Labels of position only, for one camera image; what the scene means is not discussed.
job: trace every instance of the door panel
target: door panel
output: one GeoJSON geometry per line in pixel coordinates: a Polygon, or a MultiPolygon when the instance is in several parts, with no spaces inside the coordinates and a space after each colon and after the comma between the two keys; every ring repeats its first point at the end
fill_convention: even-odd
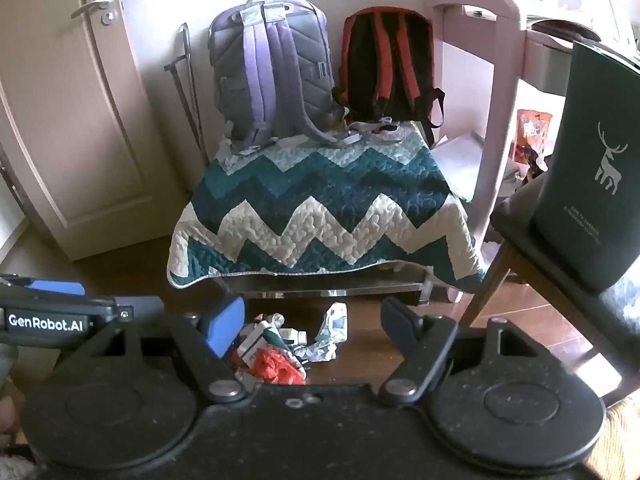
{"type": "Polygon", "coordinates": [[[0,143],[77,259],[168,234],[184,205],[117,0],[0,0],[0,143]]]}

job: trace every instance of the teal and white blanket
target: teal and white blanket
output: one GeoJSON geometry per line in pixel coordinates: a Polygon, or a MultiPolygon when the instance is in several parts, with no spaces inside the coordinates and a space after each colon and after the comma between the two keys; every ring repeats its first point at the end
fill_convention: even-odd
{"type": "Polygon", "coordinates": [[[169,282],[405,262],[475,291],[484,264],[462,204],[416,125],[402,128],[397,144],[341,149],[297,136],[232,156],[223,143],[175,227],[169,282]]]}

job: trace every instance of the dark green bag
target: dark green bag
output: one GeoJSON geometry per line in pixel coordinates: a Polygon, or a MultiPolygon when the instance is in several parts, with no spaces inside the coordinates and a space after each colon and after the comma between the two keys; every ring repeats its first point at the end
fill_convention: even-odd
{"type": "Polygon", "coordinates": [[[640,256],[640,70],[574,43],[550,173],[534,223],[598,291],[640,256]]]}

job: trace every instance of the woven mat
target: woven mat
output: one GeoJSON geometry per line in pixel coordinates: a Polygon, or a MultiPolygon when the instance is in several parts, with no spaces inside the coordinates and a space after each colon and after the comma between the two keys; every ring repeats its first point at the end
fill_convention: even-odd
{"type": "Polygon", "coordinates": [[[640,479],[640,402],[626,399],[607,413],[587,465],[603,480],[640,479]]]}

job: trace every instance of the wooden chair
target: wooden chair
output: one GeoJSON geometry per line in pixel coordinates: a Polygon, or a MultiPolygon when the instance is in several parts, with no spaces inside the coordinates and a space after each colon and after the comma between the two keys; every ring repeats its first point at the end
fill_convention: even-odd
{"type": "Polygon", "coordinates": [[[600,294],[581,284],[531,224],[543,182],[544,176],[522,187],[492,213],[504,242],[460,324],[470,326],[481,315],[512,270],[593,344],[582,361],[601,353],[622,376],[604,397],[608,407],[640,388],[640,275],[634,277],[632,267],[600,294]]]}

